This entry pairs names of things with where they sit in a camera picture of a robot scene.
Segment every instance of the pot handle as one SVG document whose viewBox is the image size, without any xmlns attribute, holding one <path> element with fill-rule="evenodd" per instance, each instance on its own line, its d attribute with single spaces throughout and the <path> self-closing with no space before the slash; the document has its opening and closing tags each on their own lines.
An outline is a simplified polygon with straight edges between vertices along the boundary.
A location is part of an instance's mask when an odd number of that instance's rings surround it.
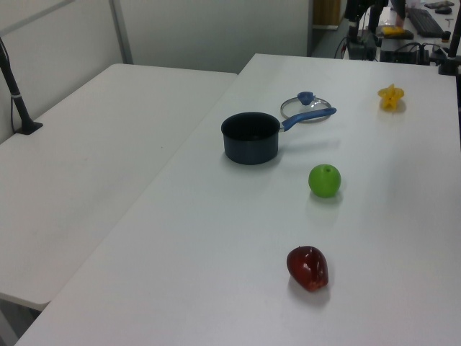
<svg viewBox="0 0 461 346">
<path fill-rule="evenodd" d="M 288 131 L 294 124 L 300 121 L 316 119 L 317 117 L 326 117 L 334 113 L 336 113 L 336 108 L 324 108 L 322 110 L 313 110 L 312 112 L 293 115 L 280 124 L 279 132 Z"/>
</svg>

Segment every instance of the black saucepan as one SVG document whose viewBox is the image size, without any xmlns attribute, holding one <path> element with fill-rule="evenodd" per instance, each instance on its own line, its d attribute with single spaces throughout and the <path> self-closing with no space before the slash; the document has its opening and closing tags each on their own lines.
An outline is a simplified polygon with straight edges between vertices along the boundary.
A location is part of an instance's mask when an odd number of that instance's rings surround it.
<svg viewBox="0 0 461 346">
<path fill-rule="evenodd" d="M 277 156 L 279 132 L 285 132 L 300 121 L 325 117 L 336 108 L 325 108 L 293 115 L 280 123 L 275 117 L 259 112 L 233 115 L 221 126 L 224 151 L 229 159 L 239 164 L 262 164 Z"/>
</svg>

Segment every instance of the wall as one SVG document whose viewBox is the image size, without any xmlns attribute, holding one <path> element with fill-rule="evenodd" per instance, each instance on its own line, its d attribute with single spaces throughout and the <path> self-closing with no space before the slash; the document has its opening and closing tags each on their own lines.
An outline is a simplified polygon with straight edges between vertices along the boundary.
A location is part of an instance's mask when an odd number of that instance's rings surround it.
<svg viewBox="0 0 461 346">
<path fill-rule="evenodd" d="M 122 62 L 109 0 L 73 1 L 2 39 L 32 119 Z M 0 143 L 11 134 L 9 91 L 1 76 Z"/>
<path fill-rule="evenodd" d="M 255 53 L 308 53 L 312 0 L 116 2 L 136 64 L 239 73 Z"/>
</svg>

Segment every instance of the floor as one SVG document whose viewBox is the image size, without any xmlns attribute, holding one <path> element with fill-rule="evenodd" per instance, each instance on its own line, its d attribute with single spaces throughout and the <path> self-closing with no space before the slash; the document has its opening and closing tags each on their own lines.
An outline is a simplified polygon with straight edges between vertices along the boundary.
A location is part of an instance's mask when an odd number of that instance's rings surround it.
<svg viewBox="0 0 461 346">
<path fill-rule="evenodd" d="M 348 29 L 348 20 L 343 19 L 337 30 L 314 30 L 312 37 L 312 57 L 334 58 L 336 48 L 341 40 L 346 37 Z"/>
</svg>

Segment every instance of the person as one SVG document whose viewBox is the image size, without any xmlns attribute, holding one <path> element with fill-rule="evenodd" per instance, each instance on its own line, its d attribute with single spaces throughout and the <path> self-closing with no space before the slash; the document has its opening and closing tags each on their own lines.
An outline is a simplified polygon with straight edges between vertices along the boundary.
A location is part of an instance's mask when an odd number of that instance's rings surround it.
<svg viewBox="0 0 461 346">
<path fill-rule="evenodd" d="M 403 24 L 405 23 L 406 0 L 390 0 L 390 3 L 397 14 L 395 17 L 395 26 L 403 28 Z"/>
</svg>

